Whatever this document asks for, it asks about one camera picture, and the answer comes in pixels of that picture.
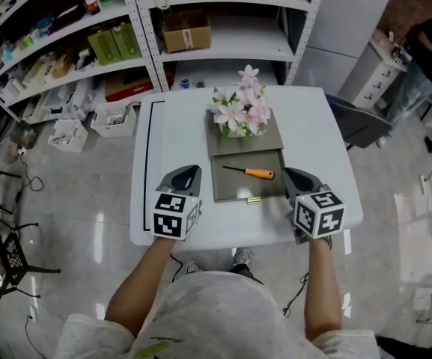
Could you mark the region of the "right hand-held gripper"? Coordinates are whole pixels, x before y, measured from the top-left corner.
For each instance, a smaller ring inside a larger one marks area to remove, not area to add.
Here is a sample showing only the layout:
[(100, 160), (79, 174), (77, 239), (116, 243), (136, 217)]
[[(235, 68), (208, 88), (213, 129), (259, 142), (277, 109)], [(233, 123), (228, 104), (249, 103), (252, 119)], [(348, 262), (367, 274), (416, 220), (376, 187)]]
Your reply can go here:
[(343, 230), (345, 203), (316, 176), (296, 168), (284, 168), (282, 181), (291, 211), (286, 215), (295, 240), (325, 239)]

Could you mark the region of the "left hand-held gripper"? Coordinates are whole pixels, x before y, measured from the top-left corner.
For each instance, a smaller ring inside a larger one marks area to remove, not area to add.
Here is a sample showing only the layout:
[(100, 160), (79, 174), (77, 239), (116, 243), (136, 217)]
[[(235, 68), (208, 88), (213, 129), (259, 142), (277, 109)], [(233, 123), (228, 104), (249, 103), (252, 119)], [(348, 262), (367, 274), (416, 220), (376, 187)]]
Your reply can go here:
[(202, 169), (187, 165), (167, 173), (153, 193), (150, 232), (154, 237), (185, 240), (201, 216)]

